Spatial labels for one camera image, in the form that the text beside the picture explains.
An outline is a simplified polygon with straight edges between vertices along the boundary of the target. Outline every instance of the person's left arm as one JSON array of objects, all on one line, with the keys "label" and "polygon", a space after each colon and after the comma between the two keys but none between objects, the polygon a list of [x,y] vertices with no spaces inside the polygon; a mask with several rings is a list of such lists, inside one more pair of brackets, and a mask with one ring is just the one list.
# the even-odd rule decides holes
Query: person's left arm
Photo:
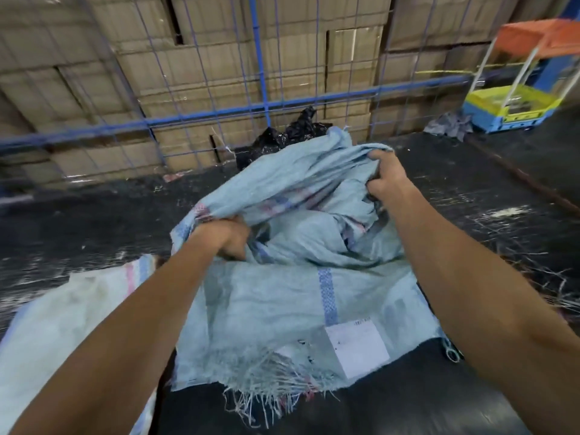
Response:
[{"label": "person's left arm", "polygon": [[11,435],[126,435],[163,373],[214,256],[244,259],[241,221],[197,227],[167,263],[117,307],[54,373]]}]

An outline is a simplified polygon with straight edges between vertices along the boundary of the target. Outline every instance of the gray rag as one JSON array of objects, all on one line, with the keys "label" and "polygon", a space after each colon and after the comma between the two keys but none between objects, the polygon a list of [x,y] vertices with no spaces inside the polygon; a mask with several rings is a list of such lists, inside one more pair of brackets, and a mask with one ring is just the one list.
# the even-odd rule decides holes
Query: gray rag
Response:
[{"label": "gray rag", "polygon": [[351,385],[327,327],[371,320],[391,363],[442,336],[388,215],[366,183],[383,144],[327,135],[265,155],[204,197],[172,230],[175,253],[204,221],[242,215],[246,261],[216,258],[177,345],[173,390],[221,382],[234,410],[278,415],[302,393]]},{"label": "gray rag", "polygon": [[471,120],[471,115],[465,115],[461,110],[450,111],[430,121],[423,132],[434,136],[453,137],[462,142],[466,133],[473,132]]}]

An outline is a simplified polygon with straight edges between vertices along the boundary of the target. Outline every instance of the orange canopy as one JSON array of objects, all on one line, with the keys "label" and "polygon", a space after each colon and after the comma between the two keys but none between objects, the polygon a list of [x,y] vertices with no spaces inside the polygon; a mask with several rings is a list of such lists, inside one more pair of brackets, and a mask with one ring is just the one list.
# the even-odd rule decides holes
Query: orange canopy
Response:
[{"label": "orange canopy", "polygon": [[536,58],[580,54],[580,21],[522,21],[504,24],[495,42],[497,49],[514,56],[527,56],[539,46]]}]

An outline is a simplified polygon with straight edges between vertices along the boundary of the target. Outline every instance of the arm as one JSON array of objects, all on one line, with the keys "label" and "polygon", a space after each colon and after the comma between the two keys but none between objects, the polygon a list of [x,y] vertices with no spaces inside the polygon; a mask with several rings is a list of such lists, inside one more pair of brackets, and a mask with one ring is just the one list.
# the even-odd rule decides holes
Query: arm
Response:
[{"label": "arm", "polygon": [[381,178],[368,190],[394,219],[446,334],[536,435],[577,433],[580,339],[518,271],[433,209],[394,153],[370,157]]},{"label": "arm", "polygon": [[249,232],[242,222],[229,220],[196,228],[66,359],[11,435],[128,434],[159,381],[214,256],[222,250],[243,259]]}]

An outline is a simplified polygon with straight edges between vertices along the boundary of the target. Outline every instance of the blue metal wire mesh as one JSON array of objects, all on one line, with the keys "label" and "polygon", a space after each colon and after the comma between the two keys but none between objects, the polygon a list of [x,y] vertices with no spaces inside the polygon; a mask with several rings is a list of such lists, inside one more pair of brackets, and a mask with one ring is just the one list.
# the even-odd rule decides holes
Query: blue metal wire mesh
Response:
[{"label": "blue metal wire mesh", "polygon": [[[202,169],[232,159],[234,147],[251,144],[266,126],[283,128],[308,105],[318,121],[349,127],[358,143],[416,131],[445,106],[457,107],[467,90],[479,56],[453,65],[452,53],[485,51],[514,6],[511,0],[421,3],[6,0],[21,19],[17,26],[42,41],[52,59],[31,63],[29,44],[15,40],[15,26],[0,18],[0,55],[8,61],[0,64],[0,89],[26,128],[1,135],[0,188],[21,181],[11,176],[14,165],[24,175],[34,170],[10,161],[32,152],[42,154],[32,163],[56,174],[26,177],[40,187]],[[410,25],[414,9],[424,21]],[[449,26],[452,11],[457,21]],[[76,46],[63,39],[73,30]],[[414,36],[406,46],[405,33]],[[443,55],[443,64],[421,69],[433,55]],[[87,64],[98,67],[95,79],[85,73]],[[56,81],[47,87],[46,73],[68,91],[78,116],[55,100]],[[14,79],[27,89],[14,87]],[[450,92],[456,101],[446,105],[441,98]],[[32,111],[25,107],[30,103]],[[71,169],[71,153],[83,153],[86,166],[77,161]],[[69,163],[62,160],[67,155]]]}]

